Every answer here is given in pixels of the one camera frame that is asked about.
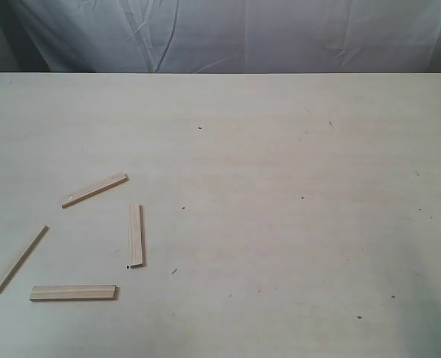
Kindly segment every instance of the wooden table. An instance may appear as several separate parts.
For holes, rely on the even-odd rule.
[[[43,224],[0,357],[441,357],[441,75],[0,74],[0,269]]]

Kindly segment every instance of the white cloth backdrop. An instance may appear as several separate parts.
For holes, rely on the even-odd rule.
[[[53,71],[441,71],[441,0],[11,0]]]

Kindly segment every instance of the white curtain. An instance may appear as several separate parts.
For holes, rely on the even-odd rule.
[[[441,0],[11,0],[53,71],[441,72]]]

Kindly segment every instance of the wood grain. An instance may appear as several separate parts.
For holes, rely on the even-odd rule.
[[[143,232],[143,208],[139,204],[129,204],[129,269],[144,264]]]
[[[41,231],[13,257],[13,259],[6,265],[4,270],[0,273],[0,293],[6,287],[10,279],[18,271],[19,267],[23,264],[29,254],[33,251],[36,244],[42,239],[42,237],[48,232],[49,227],[44,226]]]
[[[119,173],[107,179],[101,180],[97,183],[93,183],[89,186],[86,186],[83,189],[78,190],[77,192],[73,192],[67,195],[63,199],[63,203],[61,204],[61,207],[63,209],[66,209],[71,205],[77,204],[78,202],[88,199],[91,196],[99,194],[100,192],[113,188],[119,184],[125,183],[128,180],[129,178],[126,174]]]
[[[38,301],[96,301],[113,300],[116,285],[35,286],[30,300]]]

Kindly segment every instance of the balsa wood strip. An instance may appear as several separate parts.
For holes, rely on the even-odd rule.
[[[30,300],[38,301],[95,301],[113,300],[116,285],[35,286]]]
[[[66,209],[67,207],[70,207],[71,205],[77,204],[79,201],[83,201],[85,199],[90,198],[91,196],[99,194],[100,192],[103,192],[105,190],[113,188],[116,185],[122,184],[122,183],[128,181],[128,179],[129,178],[126,174],[119,173],[119,174],[113,175],[112,177],[109,177],[108,179],[104,179],[104,180],[101,180],[97,183],[86,186],[85,188],[80,189],[77,192],[73,192],[72,194],[69,194],[68,196],[66,196],[63,199],[63,203],[62,203],[61,207],[63,209]]]
[[[142,266],[143,260],[143,208],[129,204],[129,264],[128,269]]]
[[[14,276],[19,267],[23,264],[29,254],[33,251],[36,244],[43,238],[43,236],[48,232],[49,227],[44,226],[41,231],[26,244],[19,253],[13,257],[13,259],[6,265],[4,270],[0,273],[0,293],[6,287],[10,279]]]

